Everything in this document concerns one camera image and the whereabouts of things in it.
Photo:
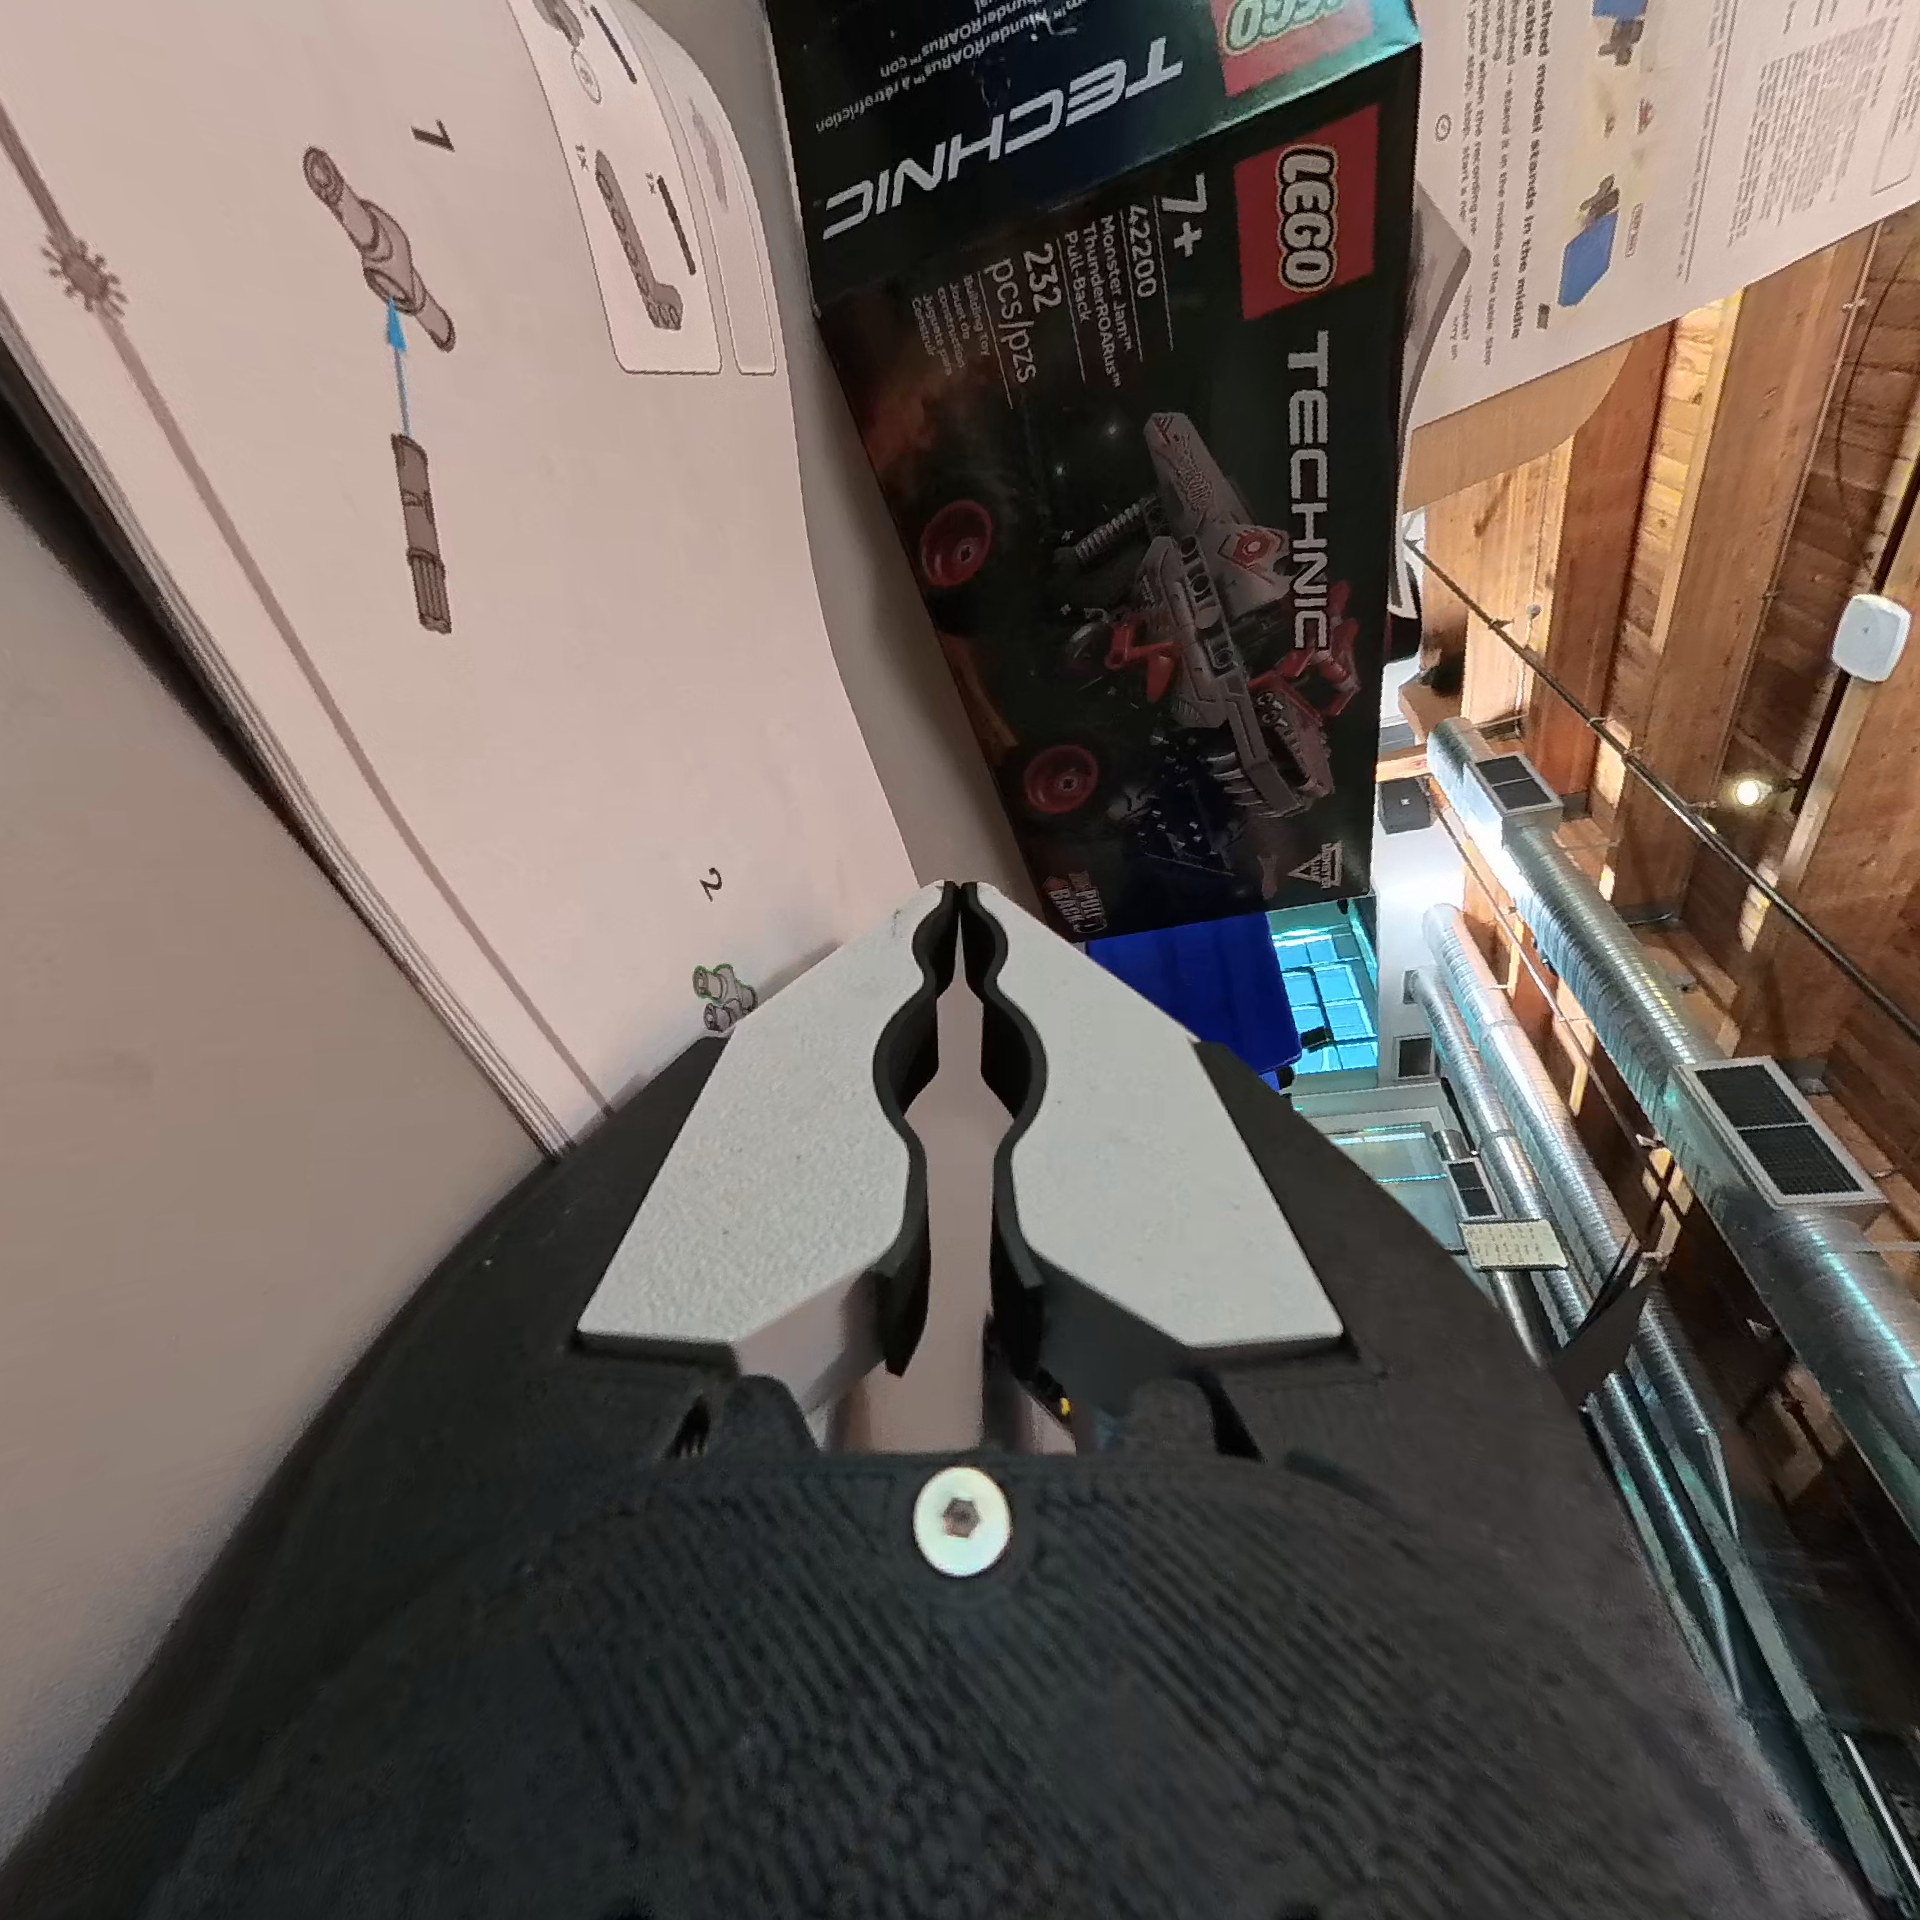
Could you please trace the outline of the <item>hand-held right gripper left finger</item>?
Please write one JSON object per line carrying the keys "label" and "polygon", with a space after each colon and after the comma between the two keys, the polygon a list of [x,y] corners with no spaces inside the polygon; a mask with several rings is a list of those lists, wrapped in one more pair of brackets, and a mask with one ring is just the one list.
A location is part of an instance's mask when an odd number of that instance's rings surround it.
{"label": "hand-held right gripper left finger", "polygon": [[819,1442],[860,1436],[931,1292],[931,1175],[913,1103],[940,1064],[955,882],[819,956],[714,1053],[574,1342],[590,1360],[768,1378]]}

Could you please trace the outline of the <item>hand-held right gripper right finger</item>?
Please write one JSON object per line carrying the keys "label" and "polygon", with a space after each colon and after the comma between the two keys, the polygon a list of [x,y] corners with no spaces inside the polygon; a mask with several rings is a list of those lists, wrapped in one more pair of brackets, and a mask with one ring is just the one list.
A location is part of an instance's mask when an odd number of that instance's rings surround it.
{"label": "hand-held right gripper right finger", "polygon": [[1009,1115],[993,1167],[993,1336],[1082,1418],[1138,1391],[1326,1360],[1343,1316],[1204,1047],[988,882],[964,884],[981,1073]]}

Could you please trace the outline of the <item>blue plastic bin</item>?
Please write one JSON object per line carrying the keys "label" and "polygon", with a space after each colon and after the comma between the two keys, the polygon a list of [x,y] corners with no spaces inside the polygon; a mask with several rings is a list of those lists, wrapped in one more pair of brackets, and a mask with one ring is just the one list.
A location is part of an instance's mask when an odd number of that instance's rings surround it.
{"label": "blue plastic bin", "polygon": [[1089,942],[1085,950],[1199,1043],[1289,1091],[1304,1040],[1266,916]]}

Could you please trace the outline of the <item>building instruction booklet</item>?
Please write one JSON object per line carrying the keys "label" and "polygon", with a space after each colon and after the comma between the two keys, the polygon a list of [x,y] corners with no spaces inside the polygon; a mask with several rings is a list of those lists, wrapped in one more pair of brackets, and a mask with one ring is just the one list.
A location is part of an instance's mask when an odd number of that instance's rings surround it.
{"label": "building instruction booklet", "polygon": [[637,2],[3,2],[3,371],[540,1142],[913,891],[755,179]]}

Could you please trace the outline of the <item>black ceiling conduit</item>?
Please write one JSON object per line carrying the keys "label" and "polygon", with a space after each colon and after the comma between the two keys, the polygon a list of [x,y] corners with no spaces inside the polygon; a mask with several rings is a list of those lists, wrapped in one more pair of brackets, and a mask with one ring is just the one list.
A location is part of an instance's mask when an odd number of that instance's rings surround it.
{"label": "black ceiling conduit", "polygon": [[1903,1043],[1916,1045],[1916,1015],[1899,1003],[1845,946],[1839,946],[1799,906],[1786,897],[1786,891],[1765,879],[1765,873],[1749,862],[1728,837],[1708,819],[1708,813],[1686,800],[1661,773],[1657,773],[1631,745],[1628,739],[1591,705],[1584,705],[1573,689],[1549,666],[1542,649],[1526,647],[1513,636],[1513,623],[1487,610],[1476,594],[1452,578],[1447,564],[1442,564],[1432,552],[1423,536],[1400,532],[1400,548],[1409,559],[1417,559],[1423,568],[1436,574],[1436,582],[1462,602],[1462,606],[1476,617],[1476,623],[1494,635],[1542,685],[1549,696],[1565,705],[1604,747],[1610,747],[1631,779],[1658,803],[1658,809],[1680,824],[1703,850],[1716,852],[1751,891],[1757,891],[1772,916],[1802,942],[1811,944],[1889,1027],[1901,1031]]}

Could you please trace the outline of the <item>dark toy set box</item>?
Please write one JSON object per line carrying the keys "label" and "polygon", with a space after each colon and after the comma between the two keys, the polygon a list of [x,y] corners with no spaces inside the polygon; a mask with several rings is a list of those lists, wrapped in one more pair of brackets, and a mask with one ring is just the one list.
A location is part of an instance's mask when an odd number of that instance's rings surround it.
{"label": "dark toy set box", "polygon": [[768,2],[824,347],[1070,942],[1373,896],[1410,2]]}

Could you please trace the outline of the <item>printed paper sheet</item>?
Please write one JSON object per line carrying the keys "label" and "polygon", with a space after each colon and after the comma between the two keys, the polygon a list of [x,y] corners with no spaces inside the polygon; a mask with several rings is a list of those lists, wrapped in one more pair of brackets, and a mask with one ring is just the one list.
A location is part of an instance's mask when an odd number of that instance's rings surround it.
{"label": "printed paper sheet", "polygon": [[1466,266],[1417,427],[1916,202],[1916,2],[1413,2]]}

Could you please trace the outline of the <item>silver ventilation duct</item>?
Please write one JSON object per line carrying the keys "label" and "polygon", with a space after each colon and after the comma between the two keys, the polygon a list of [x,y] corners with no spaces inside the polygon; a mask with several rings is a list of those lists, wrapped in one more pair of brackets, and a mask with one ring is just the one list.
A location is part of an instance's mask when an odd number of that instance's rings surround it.
{"label": "silver ventilation duct", "polygon": [[1520,1213],[1549,1219],[1571,1258],[1561,1276],[1542,1280],[1565,1349],[1582,1339],[1610,1282],[1639,1307],[1621,1362],[1579,1406],[1596,1422],[1694,1652],[1708,1652],[1723,1691],[1741,1701],[1749,1616],[1734,1571],[1745,1559],[1722,1423],[1682,1360],[1668,1314],[1657,1307],[1639,1234],[1604,1185],[1460,908],[1423,908],[1423,942],[1421,1005],[1480,1152],[1514,1185]]}
{"label": "silver ventilation duct", "polygon": [[1426,773],[1520,908],[1542,961],[1571,990],[1596,1045],[1676,1159],[1692,1199],[1741,1264],[1797,1362],[1916,1533],[1916,1292],[1891,1242],[1869,1227],[1889,1213],[1772,1207],[1745,1183],[1673,1072],[1734,1060],[1689,1011],[1596,882],[1558,844],[1561,800],[1526,756],[1447,719],[1426,734]]}

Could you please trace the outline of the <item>duct vent grille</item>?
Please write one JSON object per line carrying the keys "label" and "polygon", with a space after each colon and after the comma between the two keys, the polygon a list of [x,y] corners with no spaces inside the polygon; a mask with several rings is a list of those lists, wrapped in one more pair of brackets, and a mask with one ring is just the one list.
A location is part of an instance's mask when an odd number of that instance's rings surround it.
{"label": "duct vent grille", "polygon": [[1880,1185],[1814,1115],[1777,1059],[1686,1064],[1673,1072],[1673,1088],[1772,1207],[1853,1219],[1883,1213]]}

